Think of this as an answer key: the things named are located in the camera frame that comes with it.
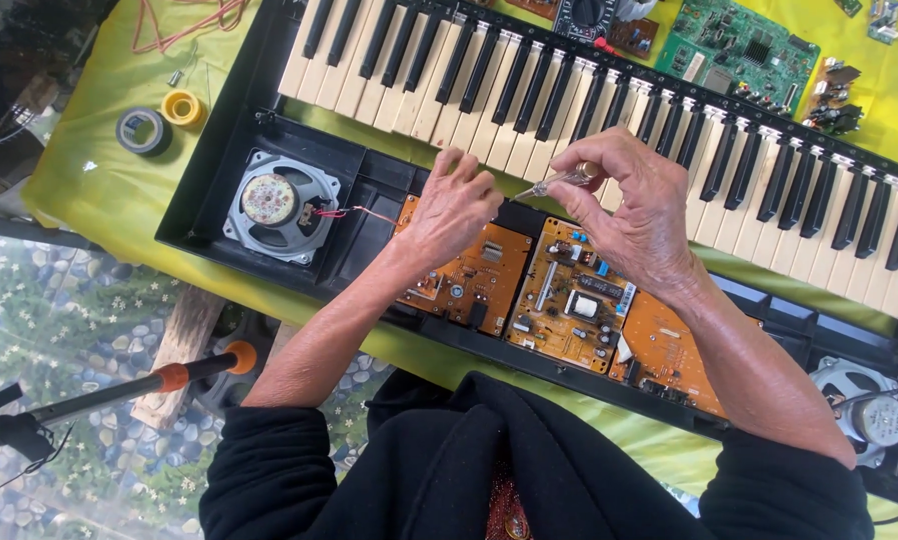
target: screwdriver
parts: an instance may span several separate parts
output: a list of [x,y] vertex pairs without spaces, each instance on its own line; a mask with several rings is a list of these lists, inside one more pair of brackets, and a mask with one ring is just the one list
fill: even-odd
[[591,161],[581,161],[574,169],[565,172],[555,173],[551,177],[543,179],[530,189],[519,193],[512,197],[513,201],[522,201],[529,197],[545,197],[549,190],[549,184],[555,182],[565,182],[572,186],[585,186],[599,176],[599,166]]

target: black electrical tape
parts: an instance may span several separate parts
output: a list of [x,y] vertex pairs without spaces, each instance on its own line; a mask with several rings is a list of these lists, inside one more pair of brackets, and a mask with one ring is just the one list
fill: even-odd
[[[136,129],[145,122],[151,122],[155,130],[149,141],[137,141]],[[172,128],[161,114],[147,106],[133,106],[119,117],[116,124],[116,140],[122,148],[145,158],[153,158],[172,143]]]

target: yellow-green tablecloth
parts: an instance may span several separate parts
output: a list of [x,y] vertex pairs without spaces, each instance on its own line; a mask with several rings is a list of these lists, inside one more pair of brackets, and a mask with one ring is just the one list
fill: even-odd
[[[235,30],[203,30],[194,35],[198,41],[197,61],[188,67],[180,88],[194,92],[206,104],[212,103],[259,1],[251,1],[245,19]],[[849,19],[832,0],[743,0],[741,3],[819,44],[822,55],[844,58],[862,70],[862,78],[853,86],[852,101],[863,106],[866,116],[863,129],[853,133],[851,140],[898,161],[898,41],[887,46],[870,40],[865,36],[865,10]],[[160,0],[153,4],[165,33],[176,32],[215,9],[212,3],[192,5]],[[674,0],[660,2],[650,18],[659,21],[662,28],[669,28],[680,5]],[[130,44],[138,9],[137,0],[123,0],[103,24],[71,103],[23,191],[25,202],[45,224],[65,224],[124,261],[148,264],[254,310],[305,323],[319,309],[314,300],[181,253],[153,239],[198,140],[198,128],[176,128],[167,153],[155,158],[128,153],[115,141],[119,114],[134,105],[157,108],[168,91],[169,75],[185,66],[192,51],[191,39],[187,38],[166,55],[133,54]],[[502,0],[497,9],[549,26],[548,21]],[[146,37],[151,37],[149,30],[143,32],[143,40]],[[664,37],[662,31],[653,51],[661,47]],[[348,140],[420,166],[431,166],[434,151],[418,141],[382,133],[297,102],[289,103],[287,114]],[[509,195],[524,186],[513,178],[501,177],[500,181]],[[889,321],[885,316],[859,304],[714,250],[698,249],[698,252],[711,270],[850,321],[888,330]],[[532,376],[503,369],[459,350],[436,345],[392,326],[379,325],[366,339],[362,350],[445,387],[455,387],[466,372],[479,369],[544,395],[598,428],[653,476],[687,492],[701,493],[715,473],[717,443]],[[870,498],[870,509],[875,519],[898,513],[898,505],[875,497]],[[898,524],[880,527],[878,534],[898,538]]]

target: black cable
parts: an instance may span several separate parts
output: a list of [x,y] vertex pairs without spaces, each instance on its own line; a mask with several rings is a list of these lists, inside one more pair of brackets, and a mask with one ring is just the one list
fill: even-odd
[[[34,462],[32,462],[32,463],[29,463],[29,466],[28,466],[28,467],[25,467],[25,468],[23,469],[23,472],[19,472],[18,474],[12,476],[8,481],[6,481],[6,482],[4,482],[2,485],[0,485],[0,489],[2,489],[3,487],[5,487],[5,486],[7,486],[7,485],[10,485],[11,483],[15,482],[15,481],[18,480],[19,477],[21,477],[22,475],[29,475],[29,474],[32,474],[32,473],[38,471],[39,469],[42,468],[43,465],[46,465],[47,463],[51,463],[52,460],[58,458],[59,452],[62,451],[62,448],[65,448],[65,447],[66,447],[66,442],[69,441],[69,436],[71,435],[71,433],[72,433],[72,428],[74,428],[74,427],[75,427],[75,422],[72,422],[72,423],[69,425],[69,430],[66,431],[66,436],[65,436],[65,437],[62,437],[62,444],[59,445],[59,449],[57,449],[57,450],[55,451],[55,454],[50,455],[49,457],[45,458],[44,460],[43,460],[43,459],[40,459],[39,461],[34,461]],[[49,438],[52,439],[52,442],[54,442],[55,434],[52,433],[52,431],[49,431],[48,434],[49,434]]]
[[872,398],[876,398],[879,396],[889,396],[889,397],[898,396],[898,388],[892,388],[891,390],[882,390],[880,392],[869,392],[868,394],[863,394],[862,396],[856,396],[854,398],[846,399],[844,402],[840,401],[837,404],[832,403],[832,410],[835,411],[836,409],[838,410],[839,408],[841,409],[842,407],[845,407],[845,406],[848,407],[851,404],[858,403],[861,401],[863,402],[864,400],[867,400],[867,399],[870,400]]

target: yellow tape roll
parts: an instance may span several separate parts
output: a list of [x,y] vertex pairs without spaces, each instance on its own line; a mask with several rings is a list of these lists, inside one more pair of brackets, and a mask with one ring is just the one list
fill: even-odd
[[202,102],[192,92],[177,88],[162,99],[162,116],[176,126],[191,126],[202,118]]

